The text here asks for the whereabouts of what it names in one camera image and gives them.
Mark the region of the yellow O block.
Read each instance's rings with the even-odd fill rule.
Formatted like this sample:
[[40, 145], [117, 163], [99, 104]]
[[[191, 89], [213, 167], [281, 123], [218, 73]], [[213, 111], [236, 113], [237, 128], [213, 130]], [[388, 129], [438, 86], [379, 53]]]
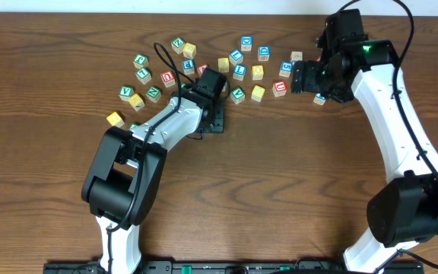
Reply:
[[259, 81], [264, 77], [265, 71], [262, 65], [253, 65], [252, 66], [252, 80]]
[[265, 89], [259, 85], [255, 85], [252, 89], [251, 98], [254, 101], [261, 102], [265, 94]]

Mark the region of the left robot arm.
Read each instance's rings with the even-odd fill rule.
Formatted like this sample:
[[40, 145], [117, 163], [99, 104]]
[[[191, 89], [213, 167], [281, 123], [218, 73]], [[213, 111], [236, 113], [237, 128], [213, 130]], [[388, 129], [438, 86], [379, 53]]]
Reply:
[[221, 92], [229, 85], [225, 75], [207, 68], [146, 123], [105, 132], [81, 191], [101, 230], [100, 273], [137, 270], [139, 226], [156, 199], [167, 153], [192, 133], [224, 131]]

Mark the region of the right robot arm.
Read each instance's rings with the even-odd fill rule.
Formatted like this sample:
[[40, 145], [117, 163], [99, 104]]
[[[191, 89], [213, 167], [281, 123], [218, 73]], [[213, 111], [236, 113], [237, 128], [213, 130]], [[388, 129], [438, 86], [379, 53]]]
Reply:
[[343, 7], [325, 19], [321, 56], [297, 61], [291, 89], [362, 106], [376, 137], [386, 186], [367, 204], [368, 227], [343, 254], [349, 272], [381, 273], [397, 256], [438, 235], [438, 153], [410, 102], [389, 40], [371, 40], [360, 12]]

